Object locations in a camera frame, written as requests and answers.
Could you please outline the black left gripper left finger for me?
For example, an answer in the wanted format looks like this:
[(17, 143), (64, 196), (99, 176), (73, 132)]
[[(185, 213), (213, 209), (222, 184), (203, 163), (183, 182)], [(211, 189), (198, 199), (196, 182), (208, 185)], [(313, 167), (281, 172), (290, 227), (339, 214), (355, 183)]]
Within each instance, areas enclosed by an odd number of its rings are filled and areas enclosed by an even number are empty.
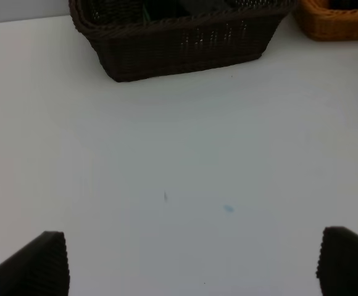
[(63, 232), (45, 231), (0, 264), (0, 295), (69, 294)]

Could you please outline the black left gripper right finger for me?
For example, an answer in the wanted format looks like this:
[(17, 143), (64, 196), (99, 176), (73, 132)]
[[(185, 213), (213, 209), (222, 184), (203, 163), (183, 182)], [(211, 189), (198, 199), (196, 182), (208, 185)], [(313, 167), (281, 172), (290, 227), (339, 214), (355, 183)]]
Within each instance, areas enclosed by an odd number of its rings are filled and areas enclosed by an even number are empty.
[(358, 295), (358, 234), (342, 226), (323, 230), (316, 278), (322, 295)]

